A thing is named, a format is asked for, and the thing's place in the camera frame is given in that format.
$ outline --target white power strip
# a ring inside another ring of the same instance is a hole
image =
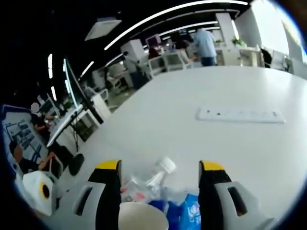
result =
[[[246,108],[202,107],[197,110],[195,118],[200,121],[285,123],[283,115],[277,110]]]

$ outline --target computer monitor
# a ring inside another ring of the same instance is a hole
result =
[[[161,43],[161,38],[160,35],[158,34],[146,39],[146,44],[148,47],[157,47],[160,43]]]

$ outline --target led light strip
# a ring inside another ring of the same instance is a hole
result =
[[[52,73],[52,54],[48,56],[48,74],[49,74],[49,79],[53,78],[53,73]]]
[[[64,82],[66,85],[67,93],[70,94],[71,91],[69,90],[68,80],[66,79]]]
[[[185,25],[185,26],[182,26],[182,27],[178,27],[176,29],[172,29],[172,30],[163,32],[163,33],[161,33],[159,35],[163,36],[163,35],[166,35],[166,34],[169,34],[169,33],[175,32],[175,31],[178,31],[178,30],[183,30],[183,29],[186,29],[186,28],[194,27],[194,26],[217,24],[217,23],[218,23],[217,21],[213,21],[213,22],[205,22],[205,23],[196,23],[196,24],[191,24],[191,25]]]
[[[57,100],[57,96],[56,96],[56,92],[54,90],[54,86],[51,86],[51,92],[52,92],[53,99],[56,101]]]
[[[113,58],[112,60],[110,60],[108,63],[106,63],[106,66],[110,65],[113,61],[115,61],[117,58],[123,56],[123,54],[119,54],[117,55],[115,58]]]
[[[92,62],[85,68],[85,70],[83,70],[83,72],[82,72],[80,78],[88,71],[88,69],[89,69],[93,64],[94,64],[94,62],[92,61]]]
[[[64,59],[64,66],[65,66],[66,80],[67,80],[68,87],[69,87],[69,90],[70,90],[70,93],[71,93],[71,98],[72,98],[73,104],[75,105],[75,108],[78,108],[78,104],[77,104],[75,95],[74,95],[74,93],[73,93],[73,91],[72,91],[72,88],[71,88],[71,82],[70,82],[70,80],[69,80],[69,75],[68,75],[68,68],[67,68],[66,59]]]
[[[201,4],[207,4],[207,3],[233,3],[233,4],[240,4],[240,5],[248,5],[247,2],[244,1],[237,1],[237,0],[203,0],[203,1],[195,1],[195,2],[189,2],[189,3],[185,3],[179,6],[175,6],[169,9],[166,9],[164,11],[161,11],[159,13],[155,13],[154,15],[143,19],[142,21],[136,23],[135,25],[133,25],[132,27],[130,27],[128,30],[122,32],[118,37],[116,37],[112,42],[110,42],[105,48],[104,50],[109,49],[112,45],[114,45],[114,43],[116,43],[119,39],[121,39],[123,36],[125,36],[126,34],[128,34],[129,32],[131,32],[132,30],[134,30],[135,28],[139,27],[140,25],[150,21],[151,19],[154,19],[158,16],[161,16],[163,14],[166,14],[168,12],[171,11],[175,11],[178,9],[182,9],[185,7],[189,7],[189,6],[195,6],[195,5],[201,5]]]
[[[150,28],[152,28],[152,27],[154,27],[154,26],[156,26],[156,25],[159,25],[159,24],[161,24],[161,23],[168,22],[168,21],[170,21],[170,20],[172,20],[172,19],[180,18],[180,17],[183,17],[183,16],[191,15],[191,14],[207,13],[207,12],[236,12],[235,18],[236,18],[236,17],[238,16],[238,14],[240,13],[240,11],[238,11],[238,10],[232,10],[232,9],[225,9],[225,10],[224,10],[224,9],[211,9],[211,10],[195,11],[195,12],[192,12],[192,13],[184,13],[184,14],[178,15],[178,16],[176,16],[176,17],[168,18],[168,19],[166,19],[166,20],[164,20],[164,21],[161,21],[161,22],[158,22],[158,23],[156,23],[156,24],[153,24],[153,25],[151,25],[151,26],[149,26],[149,27],[143,29],[141,32],[138,32],[137,34],[131,36],[130,39],[134,38],[136,35],[138,35],[138,34],[144,32],[144,31],[146,31],[146,30],[148,30],[148,29],[150,29]]]
[[[164,41],[164,40],[167,40],[169,38],[171,38],[171,36],[166,36],[166,37],[162,38],[162,40]]]

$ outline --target white cup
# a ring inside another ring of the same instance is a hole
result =
[[[143,203],[120,204],[119,230],[168,230],[166,216],[159,209]]]

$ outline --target white table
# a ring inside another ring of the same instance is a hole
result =
[[[286,124],[204,122],[200,106],[277,109]],[[307,176],[307,81],[274,69],[206,67],[168,72],[150,81],[101,125],[80,152],[84,166],[60,187],[87,180],[94,166],[123,160],[123,173],[146,170],[169,156],[176,189],[198,186],[198,161],[222,164],[270,217],[281,218]]]

